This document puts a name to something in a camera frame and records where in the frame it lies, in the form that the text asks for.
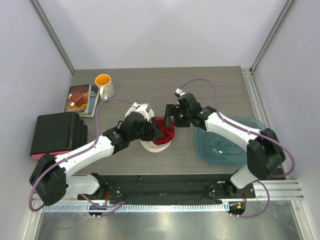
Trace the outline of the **red lace bra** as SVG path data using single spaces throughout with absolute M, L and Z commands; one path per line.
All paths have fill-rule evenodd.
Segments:
M 156 119 L 159 129 L 162 131 L 162 138 L 159 140 L 152 140 L 152 133 L 151 133 L 151 142 L 156 146 L 164 146 L 170 143 L 170 141 L 175 136 L 175 128 L 173 121 L 171 121 L 170 127 L 163 127 L 164 117 L 152 117 L 152 119 Z

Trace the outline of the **white mesh laundry bag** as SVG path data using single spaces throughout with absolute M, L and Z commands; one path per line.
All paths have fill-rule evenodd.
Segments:
M 132 110 L 132 106 L 131 106 L 129 108 L 129 110 L 126 112 L 125 117 L 128 116 L 130 113 L 133 113 L 133 112 L 135 112 L 135 111 Z M 151 141 L 142 141 L 142 140 L 140 140 L 140 143 L 147 151 L 149 151 L 151 153 L 159 153 L 159 152 L 164 151 L 166 148 L 168 148 L 169 145 L 171 144 L 172 140 L 170 141 L 169 144 L 162 145 L 162 146 L 156 146 Z

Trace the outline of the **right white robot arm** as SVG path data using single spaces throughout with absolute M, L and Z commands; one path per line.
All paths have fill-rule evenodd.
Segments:
M 202 107 L 190 92 L 176 96 L 177 103 L 167 104 L 165 107 L 164 127 L 194 126 L 221 135 L 246 152 L 246 165 L 226 181 L 225 190 L 230 197 L 236 198 L 247 185 L 268 178 L 286 159 L 272 129 L 248 127 L 222 115 L 216 108 Z

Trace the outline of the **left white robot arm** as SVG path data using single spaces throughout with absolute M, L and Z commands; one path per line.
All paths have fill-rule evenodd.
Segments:
M 148 114 L 133 111 L 119 127 L 106 130 L 98 139 L 69 153 L 43 155 L 29 182 L 44 206 L 51 206 L 62 198 L 84 194 L 100 200 L 108 192 L 108 185 L 97 173 L 76 176 L 75 173 L 97 160 L 126 149 L 135 140 L 157 140 L 162 137 L 153 111 Z

